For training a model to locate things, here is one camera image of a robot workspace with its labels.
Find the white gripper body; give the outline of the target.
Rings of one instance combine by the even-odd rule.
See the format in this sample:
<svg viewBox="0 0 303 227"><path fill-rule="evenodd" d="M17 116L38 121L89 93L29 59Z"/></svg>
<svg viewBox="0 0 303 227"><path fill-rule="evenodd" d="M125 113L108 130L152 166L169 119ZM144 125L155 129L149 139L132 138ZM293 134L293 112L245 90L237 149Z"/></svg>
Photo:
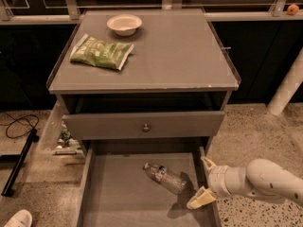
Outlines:
<svg viewBox="0 0 303 227"><path fill-rule="evenodd" d="M214 166L209 171L207 177L208 187L218 197L227 198L232 196L231 192L227 188L225 179L229 169L230 166Z"/></svg>

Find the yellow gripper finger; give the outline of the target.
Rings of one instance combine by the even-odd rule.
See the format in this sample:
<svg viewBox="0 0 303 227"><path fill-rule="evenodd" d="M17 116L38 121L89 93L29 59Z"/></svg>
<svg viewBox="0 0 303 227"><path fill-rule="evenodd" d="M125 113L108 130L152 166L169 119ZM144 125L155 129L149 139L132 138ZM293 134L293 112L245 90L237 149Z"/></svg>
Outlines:
<svg viewBox="0 0 303 227"><path fill-rule="evenodd" d="M210 160L209 158L207 158L205 156L202 156L201 160L204 163L205 171L207 173L209 173L212 169L214 169L215 167L217 167L217 165L212 160Z"/></svg>
<svg viewBox="0 0 303 227"><path fill-rule="evenodd" d="M215 201L217 198L216 194L202 186L195 195L187 202L188 209L198 209L202 206L208 205L211 202Z"/></svg>

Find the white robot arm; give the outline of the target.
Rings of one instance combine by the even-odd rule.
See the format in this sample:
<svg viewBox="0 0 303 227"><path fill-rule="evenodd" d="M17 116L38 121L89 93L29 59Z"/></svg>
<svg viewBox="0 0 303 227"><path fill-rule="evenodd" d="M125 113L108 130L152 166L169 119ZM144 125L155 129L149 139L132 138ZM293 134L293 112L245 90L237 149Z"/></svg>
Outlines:
<svg viewBox="0 0 303 227"><path fill-rule="evenodd" d="M278 164L255 159L246 166L217 166L207 157L202 158L208 188L202 186L187 202L188 209L198 209L217 198L243 196L270 203L285 200L303 206L303 180Z"/></svg>

